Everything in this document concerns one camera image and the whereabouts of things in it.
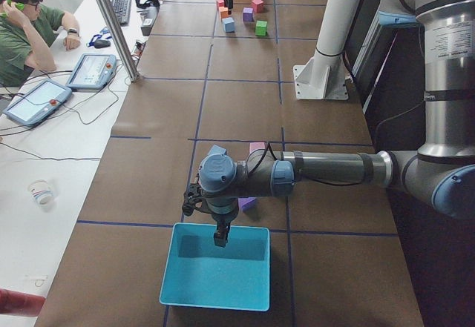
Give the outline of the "orange foam block right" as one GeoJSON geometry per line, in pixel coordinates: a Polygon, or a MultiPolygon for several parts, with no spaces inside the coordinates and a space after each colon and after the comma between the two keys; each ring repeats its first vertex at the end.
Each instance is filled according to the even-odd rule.
{"type": "Polygon", "coordinates": [[[219,7],[219,14],[221,19],[229,17],[229,10],[227,7],[219,7]]]}

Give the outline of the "red cylinder object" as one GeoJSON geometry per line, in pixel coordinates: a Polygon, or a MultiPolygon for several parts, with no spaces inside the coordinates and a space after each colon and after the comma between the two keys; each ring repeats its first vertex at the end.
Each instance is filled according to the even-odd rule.
{"type": "Polygon", "coordinates": [[[1,289],[1,314],[37,317],[45,303],[45,298],[20,291],[1,289]]]}

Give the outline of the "purple foam block right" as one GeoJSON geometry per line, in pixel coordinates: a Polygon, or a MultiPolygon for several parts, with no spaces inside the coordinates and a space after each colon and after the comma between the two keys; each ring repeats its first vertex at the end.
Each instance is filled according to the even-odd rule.
{"type": "Polygon", "coordinates": [[[251,7],[244,7],[242,10],[242,19],[245,23],[254,21],[254,10],[251,7]]]}

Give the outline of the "red foam block outer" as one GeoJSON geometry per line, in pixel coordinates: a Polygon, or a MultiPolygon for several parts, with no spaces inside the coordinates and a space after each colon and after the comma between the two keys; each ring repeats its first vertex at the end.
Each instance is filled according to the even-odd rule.
{"type": "Polygon", "coordinates": [[[254,13],[262,13],[264,9],[264,1],[263,0],[252,0],[251,6],[254,13]]]}

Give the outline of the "teach pendant far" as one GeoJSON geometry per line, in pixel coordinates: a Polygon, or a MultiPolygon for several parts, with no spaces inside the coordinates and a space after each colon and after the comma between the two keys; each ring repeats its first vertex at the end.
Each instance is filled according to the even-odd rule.
{"type": "Polygon", "coordinates": [[[77,92],[101,91],[112,80],[116,69],[115,55],[85,53],[73,69],[66,86],[77,92]]]}

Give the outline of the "black computer mouse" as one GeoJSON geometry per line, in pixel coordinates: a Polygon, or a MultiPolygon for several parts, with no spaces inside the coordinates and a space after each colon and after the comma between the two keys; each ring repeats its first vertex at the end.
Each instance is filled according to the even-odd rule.
{"type": "Polygon", "coordinates": [[[107,39],[97,39],[94,44],[93,44],[94,48],[96,49],[102,49],[102,48],[106,48],[106,47],[110,47],[111,46],[111,42],[107,39]]]}

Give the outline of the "teach pendant near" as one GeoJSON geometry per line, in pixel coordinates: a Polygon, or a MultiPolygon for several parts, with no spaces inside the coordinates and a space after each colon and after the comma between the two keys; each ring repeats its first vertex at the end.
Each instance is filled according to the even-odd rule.
{"type": "Polygon", "coordinates": [[[33,127],[43,122],[71,97],[73,91],[50,79],[40,82],[3,110],[15,123],[33,127]]]}

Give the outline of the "teach pendant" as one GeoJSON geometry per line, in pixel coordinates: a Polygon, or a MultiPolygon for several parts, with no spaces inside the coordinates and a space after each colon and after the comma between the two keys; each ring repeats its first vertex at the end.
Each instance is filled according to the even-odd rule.
{"type": "Polygon", "coordinates": [[[116,69],[115,55],[85,53],[73,69],[66,86],[77,92],[101,91],[112,80],[116,69]]]}
{"type": "Polygon", "coordinates": [[[50,79],[40,82],[3,110],[15,123],[33,127],[43,122],[71,97],[73,91],[50,79]]]}

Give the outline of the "aluminium frame post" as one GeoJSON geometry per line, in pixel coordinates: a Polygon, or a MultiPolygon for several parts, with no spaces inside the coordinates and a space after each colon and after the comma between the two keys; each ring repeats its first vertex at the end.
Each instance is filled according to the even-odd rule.
{"type": "Polygon", "coordinates": [[[140,77],[140,74],[135,65],[134,59],[129,51],[128,44],[125,40],[122,28],[117,20],[111,0],[96,0],[99,5],[99,10],[105,20],[108,29],[111,31],[112,39],[118,51],[122,64],[126,69],[128,78],[131,83],[134,83],[140,77]]]}

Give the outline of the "green foam block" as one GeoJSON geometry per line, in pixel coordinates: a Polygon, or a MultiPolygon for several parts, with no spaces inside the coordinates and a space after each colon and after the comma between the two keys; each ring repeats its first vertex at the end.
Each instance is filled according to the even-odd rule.
{"type": "Polygon", "coordinates": [[[267,28],[268,28],[267,21],[257,20],[255,22],[255,35],[258,37],[266,37],[267,28]]]}

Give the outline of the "purple foam block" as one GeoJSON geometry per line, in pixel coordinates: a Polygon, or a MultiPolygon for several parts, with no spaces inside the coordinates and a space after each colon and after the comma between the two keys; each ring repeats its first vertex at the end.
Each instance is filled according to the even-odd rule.
{"type": "Polygon", "coordinates": [[[254,21],[254,10],[251,7],[244,7],[242,10],[242,19],[245,23],[254,21]]]}
{"type": "Polygon", "coordinates": [[[238,199],[238,206],[241,211],[248,211],[249,209],[254,208],[256,203],[256,197],[246,197],[238,199]]]}

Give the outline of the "seated person green shirt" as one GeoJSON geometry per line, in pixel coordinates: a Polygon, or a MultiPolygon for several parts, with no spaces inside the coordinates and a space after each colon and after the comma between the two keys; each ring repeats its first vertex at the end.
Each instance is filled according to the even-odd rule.
{"type": "Polygon", "coordinates": [[[73,14],[48,7],[43,0],[1,0],[1,85],[21,87],[35,70],[54,72],[50,46],[59,28],[67,31],[66,50],[81,45],[73,14]]]}

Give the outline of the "blue plastic tray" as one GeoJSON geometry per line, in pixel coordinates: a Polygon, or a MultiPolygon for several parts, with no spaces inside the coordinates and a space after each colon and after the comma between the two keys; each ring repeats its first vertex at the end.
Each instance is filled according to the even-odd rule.
{"type": "Polygon", "coordinates": [[[159,301],[163,305],[268,311],[270,231],[233,226],[224,248],[215,226],[174,225],[159,301]]]}

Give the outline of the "pink foam block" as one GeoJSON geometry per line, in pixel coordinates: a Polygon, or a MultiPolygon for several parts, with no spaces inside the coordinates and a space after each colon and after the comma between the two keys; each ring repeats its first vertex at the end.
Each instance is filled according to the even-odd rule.
{"type": "Polygon", "coordinates": [[[257,150],[264,150],[266,148],[265,142],[251,142],[249,144],[249,153],[253,153],[257,150]]]}

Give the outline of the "light blue foam block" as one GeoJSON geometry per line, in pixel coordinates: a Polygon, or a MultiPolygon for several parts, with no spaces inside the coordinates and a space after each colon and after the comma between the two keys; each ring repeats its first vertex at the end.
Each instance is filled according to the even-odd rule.
{"type": "Polygon", "coordinates": [[[235,32],[235,21],[232,17],[223,18],[221,22],[225,33],[235,32]]]}
{"type": "Polygon", "coordinates": [[[207,153],[207,156],[226,156],[227,155],[227,150],[219,145],[213,145],[209,152],[207,153]]]}

